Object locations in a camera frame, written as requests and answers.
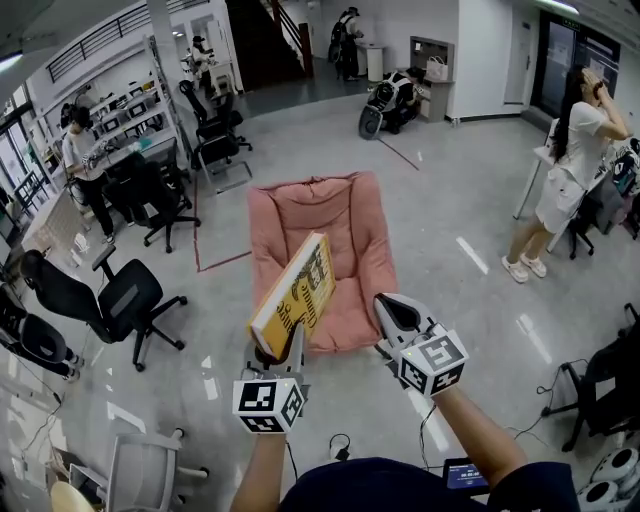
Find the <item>yellow book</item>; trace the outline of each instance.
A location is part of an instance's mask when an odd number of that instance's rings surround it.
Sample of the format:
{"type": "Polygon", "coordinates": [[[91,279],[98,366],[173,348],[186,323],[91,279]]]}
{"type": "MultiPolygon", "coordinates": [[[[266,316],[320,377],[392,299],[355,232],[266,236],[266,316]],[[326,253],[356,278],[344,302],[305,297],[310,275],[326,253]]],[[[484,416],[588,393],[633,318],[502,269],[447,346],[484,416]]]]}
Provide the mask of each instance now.
{"type": "Polygon", "coordinates": [[[249,321],[249,333],[266,354],[280,359],[298,320],[311,338],[335,287],[329,238],[311,233],[249,321]]]}

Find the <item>person in white shirt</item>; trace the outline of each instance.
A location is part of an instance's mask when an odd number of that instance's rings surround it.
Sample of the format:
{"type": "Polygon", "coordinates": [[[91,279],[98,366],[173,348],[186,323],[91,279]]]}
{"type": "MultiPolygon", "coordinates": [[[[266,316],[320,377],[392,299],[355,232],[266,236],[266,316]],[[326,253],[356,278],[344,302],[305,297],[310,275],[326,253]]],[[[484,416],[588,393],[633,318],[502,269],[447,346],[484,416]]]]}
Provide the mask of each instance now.
{"type": "Polygon", "coordinates": [[[625,140],[632,135],[593,71],[575,66],[567,73],[560,120],[552,138],[556,164],[547,175],[535,215],[516,232],[509,254],[502,257],[503,267],[518,283],[529,278],[526,267],[538,277],[546,276],[540,253],[580,206],[608,139],[625,140]]]}
{"type": "MultiPolygon", "coordinates": [[[[108,184],[107,176],[101,166],[92,168],[89,162],[96,142],[93,135],[86,129],[89,126],[89,117],[89,109],[85,107],[72,108],[71,124],[62,140],[62,158],[67,174],[77,178],[85,201],[98,219],[104,232],[104,241],[113,244],[113,221],[107,211],[102,192],[102,188],[108,184]]],[[[129,208],[121,205],[117,198],[109,197],[109,200],[131,225],[129,208]]]]}
{"type": "Polygon", "coordinates": [[[205,97],[207,99],[213,98],[217,90],[215,85],[211,83],[211,72],[209,71],[209,59],[213,58],[213,50],[211,48],[208,50],[204,49],[204,45],[202,44],[204,43],[203,37],[194,36],[192,43],[193,50],[191,51],[191,56],[198,68],[196,76],[198,80],[200,80],[200,86],[204,87],[205,97]]]}

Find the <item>pink cushion chair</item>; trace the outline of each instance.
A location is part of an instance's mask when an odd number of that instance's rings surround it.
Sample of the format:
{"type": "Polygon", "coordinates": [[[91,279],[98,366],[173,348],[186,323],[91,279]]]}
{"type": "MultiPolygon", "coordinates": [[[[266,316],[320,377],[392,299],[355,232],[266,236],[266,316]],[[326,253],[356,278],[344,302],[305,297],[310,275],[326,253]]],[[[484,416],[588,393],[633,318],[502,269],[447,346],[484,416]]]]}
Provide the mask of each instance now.
{"type": "Polygon", "coordinates": [[[311,231],[327,233],[336,289],[309,342],[314,352],[374,345],[377,293],[396,292],[380,188],[372,172],[251,188],[253,303],[264,295],[311,231]]]}

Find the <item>gray floor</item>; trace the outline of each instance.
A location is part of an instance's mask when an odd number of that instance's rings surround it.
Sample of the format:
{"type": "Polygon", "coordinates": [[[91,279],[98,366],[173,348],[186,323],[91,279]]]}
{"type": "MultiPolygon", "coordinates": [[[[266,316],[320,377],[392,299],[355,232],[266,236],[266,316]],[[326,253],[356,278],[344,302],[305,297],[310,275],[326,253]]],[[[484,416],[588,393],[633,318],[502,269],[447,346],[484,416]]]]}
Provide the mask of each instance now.
{"type": "MultiPolygon", "coordinates": [[[[546,258],[548,277],[517,285],[499,259],[517,224],[511,213],[530,168],[531,148],[544,134],[510,119],[458,128],[414,122],[398,136],[384,135],[414,168],[384,144],[358,137],[364,101],[364,96],[334,99],[246,121],[239,133],[255,147],[253,153],[242,153],[254,173],[252,184],[374,171],[400,290],[425,302],[458,332],[471,356],[461,384],[470,397],[500,425],[529,427],[548,400],[536,394],[536,387],[549,386],[559,364],[589,358],[625,325],[623,304],[640,296],[640,283],[629,279],[636,274],[640,244],[615,228],[606,238],[593,235],[593,257],[580,250],[570,261],[562,240],[546,258]],[[460,238],[486,264],[486,273],[462,250],[460,238]]],[[[215,196],[200,177],[197,208],[203,224],[197,242],[192,227],[180,227],[170,255],[161,239],[144,248],[142,228],[124,228],[118,235],[115,269],[139,258],[158,277],[167,298],[184,294],[190,301],[158,323],[185,340],[186,349],[177,352],[152,336],[142,374],[131,365],[132,340],[104,345],[85,325],[42,312],[33,296],[26,297],[31,311],[60,329],[74,350],[82,350],[86,340],[87,368],[78,383],[65,387],[58,377],[33,369],[49,386],[65,392],[58,419],[52,421],[51,442],[107,475],[113,436],[124,428],[119,417],[167,435],[183,427],[188,437],[181,463],[212,471],[209,481],[190,491],[185,510],[226,510],[252,447],[251,437],[230,413],[251,314],[251,259],[215,266],[250,249],[245,193],[246,188],[239,188],[215,196]]],[[[101,276],[90,271],[89,262],[99,248],[98,231],[97,226],[92,230],[87,264],[73,271],[94,290],[101,276]]],[[[0,446],[17,460],[51,408],[26,403],[46,399],[42,386],[22,366],[8,362],[6,353],[0,357],[3,382],[21,382],[35,393],[34,399],[0,402],[0,414],[8,422],[0,446]]],[[[299,472],[326,460],[329,438],[338,432],[351,436],[357,456],[380,455],[422,466],[418,427],[429,404],[404,392],[373,350],[308,357],[306,375],[310,401],[289,438],[299,472]]],[[[561,377],[554,403],[573,398],[561,377]]],[[[532,460],[571,463],[575,483],[582,486],[612,440],[583,432],[573,453],[561,453],[573,419],[568,413],[543,420],[534,430],[542,442],[526,435],[518,442],[532,460]]],[[[438,412],[426,432],[431,465],[463,456],[438,412]]],[[[45,429],[28,450],[28,460],[46,461],[48,447],[45,429]]],[[[10,457],[2,457],[0,464],[3,473],[14,474],[10,457]]],[[[14,466],[20,473],[21,466],[14,466]]],[[[288,461],[285,466],[286,490],[293,473],[288,461]]],[[[38,465],[30,467],[35,471],[38,465]]],[[[45,510],[37,487],[13,476],[11,483],[23,508],[45,510]]]]}
{"type": "Polygon", "coordinates": [[[369,82],[366,76],[356,82],[336,79],[335,67],[326,59],[314,58],[313,69],[314,77],[311,80],[289,82],[247,92],[237,99],[238,110],[247,119],[306,103],[352,96],[367,91],[369,82]]]}

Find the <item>ceiling light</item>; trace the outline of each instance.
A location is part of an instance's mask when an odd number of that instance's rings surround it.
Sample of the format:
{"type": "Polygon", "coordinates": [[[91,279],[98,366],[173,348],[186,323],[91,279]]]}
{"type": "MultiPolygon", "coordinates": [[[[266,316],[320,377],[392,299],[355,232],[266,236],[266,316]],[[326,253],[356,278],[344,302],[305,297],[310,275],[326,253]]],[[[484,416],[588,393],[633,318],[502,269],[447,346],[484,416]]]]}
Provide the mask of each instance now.
{"type": "Polygon", "coordinates": [[[22,58],[22,52],[7,55],[0,60],[0,73],[9,69],[22,58]]]}
{"type": "Polygon", "coordinates": [[[563,4],[562,2],[558,2],[556,0],[538,0],[538,3],[546,5],[547,7],[551,7],[553,9],[559,9],[575,16],[580,16],[580,12],[574,6],[563,4]]]}

